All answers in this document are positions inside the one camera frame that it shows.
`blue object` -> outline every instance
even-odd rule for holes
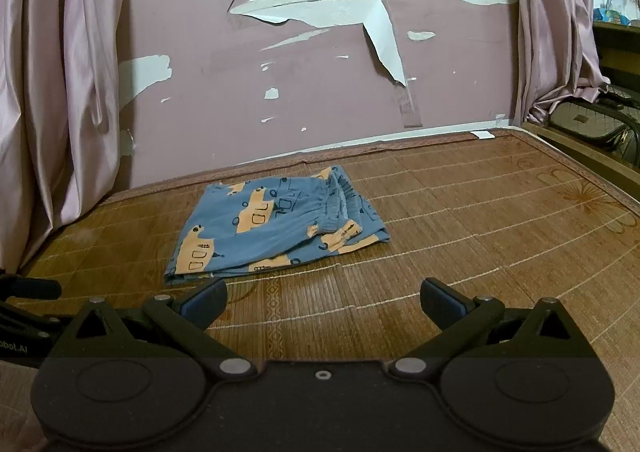
[[[623,26],[628,26],[631,24],[631,21],[628,19],[628,17],[623,16],[615,10],[607,10],[606,8],[593,9],[593,20],[603,21],[605,23],[614,23],[616,25]]]
[[[311,177],[209,185],[164,274],[168,285],[309,263],[387,241],[384,223],[341,167]]]

